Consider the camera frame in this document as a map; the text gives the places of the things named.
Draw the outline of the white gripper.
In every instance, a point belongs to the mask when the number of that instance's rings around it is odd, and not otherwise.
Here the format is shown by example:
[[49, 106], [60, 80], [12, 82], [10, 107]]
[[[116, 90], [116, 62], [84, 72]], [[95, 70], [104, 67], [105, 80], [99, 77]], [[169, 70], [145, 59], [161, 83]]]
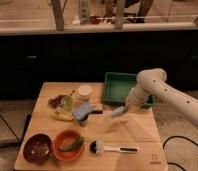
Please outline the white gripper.
[[139, 85], [133, 87], [125, 101], [125, 113], [135, 113], [148, 101], [149, 96], [150, 94]]

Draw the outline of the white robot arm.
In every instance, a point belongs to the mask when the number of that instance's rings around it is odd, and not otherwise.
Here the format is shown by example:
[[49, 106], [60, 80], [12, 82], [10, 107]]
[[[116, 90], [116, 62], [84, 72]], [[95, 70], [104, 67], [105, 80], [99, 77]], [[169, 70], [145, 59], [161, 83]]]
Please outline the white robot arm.
[[169, 86], [167, 74], [161, 68], [140, 71], [136, 85], [130, 90], [125, 106], [128, 110], [142, 106], [155, 95], [182, 113], [198, 129], [198, 100]]

